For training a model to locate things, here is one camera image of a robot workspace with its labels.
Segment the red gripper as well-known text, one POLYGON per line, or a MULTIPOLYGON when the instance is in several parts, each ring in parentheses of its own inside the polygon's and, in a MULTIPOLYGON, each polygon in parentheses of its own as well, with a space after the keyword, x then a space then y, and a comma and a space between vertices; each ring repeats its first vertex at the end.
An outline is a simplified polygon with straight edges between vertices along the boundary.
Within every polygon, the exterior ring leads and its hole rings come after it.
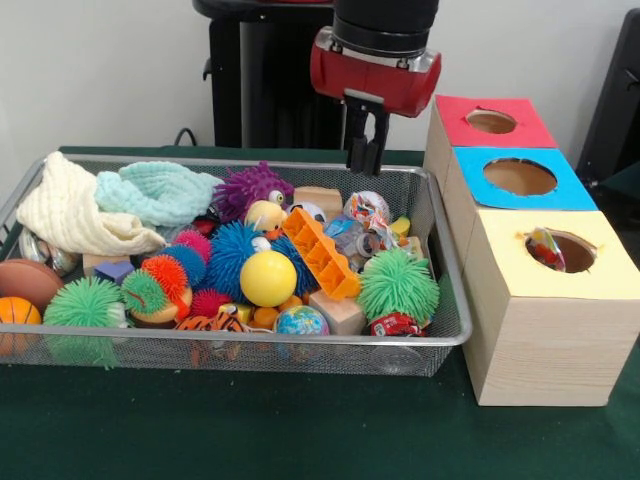
MULTIPOLYGON (((409 118, 426 108, 440 73, 441 54, 436 51, 427 49, 414 58, 372 56, 341 45, 330 27, 316 34, 310 55, 310 78, 316 92, 339 100, 352 97, 377 102, 387 112, 409 118)), ((374 113, 374 136, 368 143, 366 108, 358 102, 346 106, 347 167, 360 173, 366 157, 366 174, 378 176, 389 114, 384 110, 374 113)))

